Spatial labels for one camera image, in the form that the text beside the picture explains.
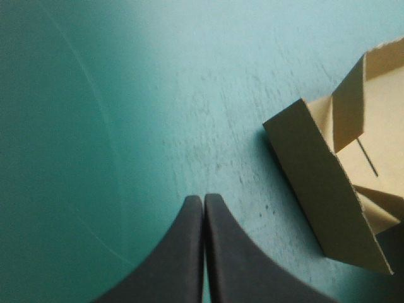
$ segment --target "cardboard box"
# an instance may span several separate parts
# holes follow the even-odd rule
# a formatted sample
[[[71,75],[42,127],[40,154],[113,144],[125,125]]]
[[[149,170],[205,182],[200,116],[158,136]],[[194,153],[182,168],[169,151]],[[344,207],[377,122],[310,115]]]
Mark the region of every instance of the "cardboard box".
[[[375,235],[404,220],[404,38],[264,128],[325,255],[392,274]]]

